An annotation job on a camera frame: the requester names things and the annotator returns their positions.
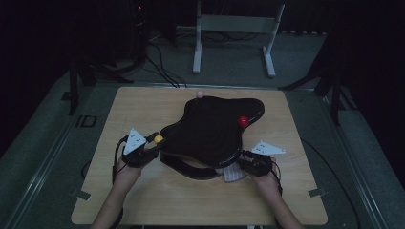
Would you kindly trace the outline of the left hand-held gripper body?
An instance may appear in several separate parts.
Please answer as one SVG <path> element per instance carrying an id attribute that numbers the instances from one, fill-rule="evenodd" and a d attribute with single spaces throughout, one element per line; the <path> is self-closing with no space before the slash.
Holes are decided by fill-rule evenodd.
<path id="1" fill-rule="evenodd" d="M 147 143 L 151 142 L 147 142 L 146 136 L 141 135 L 135 128 L 132 128 L 122 153 L 123 162 L 129 167 L 140 168 L 157 158 L 149 154 L 150 149 L 145 148 Z"/>

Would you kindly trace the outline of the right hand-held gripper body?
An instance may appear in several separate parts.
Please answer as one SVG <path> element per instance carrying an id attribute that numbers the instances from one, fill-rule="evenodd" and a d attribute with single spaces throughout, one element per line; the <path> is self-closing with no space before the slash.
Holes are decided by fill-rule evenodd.
<path id="1" fill-rule="evenodd" d="M 264 141 L 258 142 L 250 152 L 253 153 L 251 158 L 254 176 L 266 175 L 271 170 L 271 160 L 273 156 L 282 155 L 286 152 L 285 149 L 279 148 Z"/>

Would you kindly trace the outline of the striped grey cloth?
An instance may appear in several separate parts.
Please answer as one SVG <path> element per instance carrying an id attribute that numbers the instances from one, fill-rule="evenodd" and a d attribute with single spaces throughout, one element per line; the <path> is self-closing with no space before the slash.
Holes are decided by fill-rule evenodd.
<path id="1" fill-rule="evenodd" d="M 246 173 L 241 169 L 238 162 L 234 162 L 221 169 L 216 169 L 215 172 L 222 176 L 226 183 L 235 182 L 246 177 Z"/>

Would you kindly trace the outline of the black tray base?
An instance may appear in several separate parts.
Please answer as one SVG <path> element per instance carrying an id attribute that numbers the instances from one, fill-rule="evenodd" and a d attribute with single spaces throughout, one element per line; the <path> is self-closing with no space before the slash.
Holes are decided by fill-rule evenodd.
<path id="1" fill-rule="evenodd" d="M 219 176 L 216 170 L 224 167 L 219 157 L 202 155 L 200 152 L 190 154 L 160 152 L 160 161 L 181 175 L 196 180 L 216 178 Z"/>

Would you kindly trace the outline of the black wavy tray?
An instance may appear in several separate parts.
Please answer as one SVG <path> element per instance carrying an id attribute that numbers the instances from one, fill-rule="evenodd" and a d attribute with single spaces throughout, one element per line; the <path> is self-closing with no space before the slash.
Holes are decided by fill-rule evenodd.
<path id="1" fill-rule="evenodd" d="M 264 113 L 264 103 L 256 98 L 204 96 L 191 99 L 184 105 L 182 118 L 160 131 L 163 136 L 160 152 L 200 152 L 219 157 L 226 167 L 236 161 L 242 151 L 244 130 Z M 238 124 L 241 115 L 249 118 L 245 128 Z"/>

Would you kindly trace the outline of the person's right hand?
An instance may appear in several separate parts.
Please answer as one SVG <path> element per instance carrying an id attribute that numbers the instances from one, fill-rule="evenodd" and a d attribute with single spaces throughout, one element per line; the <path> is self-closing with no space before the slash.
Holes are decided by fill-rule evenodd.
<path id="1" fill-rule="evenodd" d="M 271 160 L 271 170 L 266 175 L 259 177 L 252 176 L 251 178 L 263 196 L 282 195 L 280 179 L 278 177 L 277 166 L 274 164 L 274 160 Z"/>

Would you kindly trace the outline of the person's left hand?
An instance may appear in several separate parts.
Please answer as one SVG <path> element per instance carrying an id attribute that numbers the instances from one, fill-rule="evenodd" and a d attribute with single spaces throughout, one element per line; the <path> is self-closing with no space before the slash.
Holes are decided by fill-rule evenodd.
<path id="1" fill-rule="evenodd" d="M 131 189 L 141 176 L 141 168 L 129 167 L 121 159 L 118 161 L 114 185 L 121 188 Z"/>

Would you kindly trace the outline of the black metal stand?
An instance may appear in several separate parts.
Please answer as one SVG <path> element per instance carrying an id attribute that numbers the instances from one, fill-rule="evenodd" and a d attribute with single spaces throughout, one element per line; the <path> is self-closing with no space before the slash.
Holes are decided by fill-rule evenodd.
<path id="1" fill-rule="evenodd" d="M 119 83 L 132 83 L 132 80 L 125 79 L 90 57 L 83 56 L 73 60 L 69 70 L 69 90 L 62 95 L 62 100 L 70 101 L 69 115 L 73 115 L 78 107 L 78 79 L 81 79 L 84 86 L 94 86 L 96 84 L 94 71 L 100 71 Z"/>
<path id="2" fill-rule="evenodd" d="M 279 87 L 279 90 L 292 91 L 318 78 L 319 81 L 314 92 L 317 96 L 326 96 L 328 92 L 331 92 L 330 117 L 334 124 L 339 126 L 340 96 L 343 93 L 342 78 L 347 67 L 344 40 L 339 38 L 336 32 L 331 31 L 316 54 L 307 75 L 286 86 Z"/>

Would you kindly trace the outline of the dark device with red light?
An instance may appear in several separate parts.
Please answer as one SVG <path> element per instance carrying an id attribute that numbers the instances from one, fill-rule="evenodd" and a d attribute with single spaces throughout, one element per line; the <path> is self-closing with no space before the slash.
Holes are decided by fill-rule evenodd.
<path id="1" fill-rule="evenodd" d="M 128 0 L 131 22 L 131 46 L 129 57 L 135 64 L 145 59 L 147 47 L 147 13 L 145 0 Z"/>

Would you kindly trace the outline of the white metal stand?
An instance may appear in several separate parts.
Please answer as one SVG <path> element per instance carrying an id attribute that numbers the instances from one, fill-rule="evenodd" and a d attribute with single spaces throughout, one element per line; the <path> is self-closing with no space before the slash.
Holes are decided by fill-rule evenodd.
<path id="1" fill-rule="evenodd" d="M 196 2 L 196 26 L 195 49 L 193 57 L 192 73 L 199 74 L 202 66 L 203 54 L 203 32 L 204 31 L 226 31 L 226 32 L 247 32 L 262 33 L 268 35 L 268 42 L 262 47 L 262 56 L 266 66 L 267 76 L 276 76 L 272 60 L 272 47 L 281 23 L 286 4 L 277 5 L 276 14 L 272 17 L 254 17 L 240 15 L 210 15 L 202 13 L 202 0 Z"/>

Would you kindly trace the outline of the metal floor rail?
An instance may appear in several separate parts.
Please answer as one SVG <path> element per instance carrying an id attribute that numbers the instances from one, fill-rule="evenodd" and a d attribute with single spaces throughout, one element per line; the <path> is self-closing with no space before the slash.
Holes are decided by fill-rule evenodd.
<path id="1" fill-rule="evenodd" d="M 62 99 L 67 90 L 52 87 L 0 159 L 0 229 L 84 229 L 71 221 L 83 164 L 68 162 L 75 124 L 95 89 L 79 88 L 74 114 Z"/>
<path id="2" fill-rule="evenodd" d="M 330 95 L 322 97 L 330 115 Z M 392 178 L 392 169 L 362 114 L 352 109 L 348 102 L 340 102 L 339 123 L 334 125 L 343 155 L 352 174 L 363 205 L 374 229 L 389 229 L 388 217 L 384 215 L 385 191 L 381 178 Z"/>

